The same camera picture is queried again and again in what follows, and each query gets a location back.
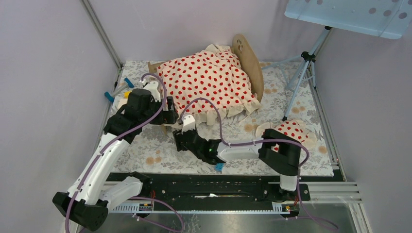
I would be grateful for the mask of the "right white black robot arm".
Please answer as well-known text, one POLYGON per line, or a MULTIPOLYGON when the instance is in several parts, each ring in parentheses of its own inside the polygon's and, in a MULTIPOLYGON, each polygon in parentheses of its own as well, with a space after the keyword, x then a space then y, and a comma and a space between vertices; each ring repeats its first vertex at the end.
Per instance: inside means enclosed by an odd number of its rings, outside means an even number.
POLYGON ((177 151, 190 151, 198 159, 211 165, 239 159, 259 159, 280 174, 279 195, 291 200, 298 193, 301 150, 309 158, 309 151, 299 141, 274 129, 266 129, 257 140, 224 142, 206 140, 196 130, 173 132, 177 151))

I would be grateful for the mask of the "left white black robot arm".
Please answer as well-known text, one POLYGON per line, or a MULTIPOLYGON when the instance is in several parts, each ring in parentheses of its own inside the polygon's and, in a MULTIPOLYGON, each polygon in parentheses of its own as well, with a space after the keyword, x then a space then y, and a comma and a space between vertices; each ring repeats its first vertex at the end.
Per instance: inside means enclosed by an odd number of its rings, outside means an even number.
POLYGON ((178 114, 173 97, 158 98, 156 90, 134 89, 127 102, 108 119, 103 135, 84 171, 67 192, 57 192, 52 202, 65 217, 65 230, 75 222, 96 231, 110 210, 136 196, 143 200, 151 194, 150 178, 133 172, 122 182, 103 190, 118 158, 147 124, 175 123, 178 114))

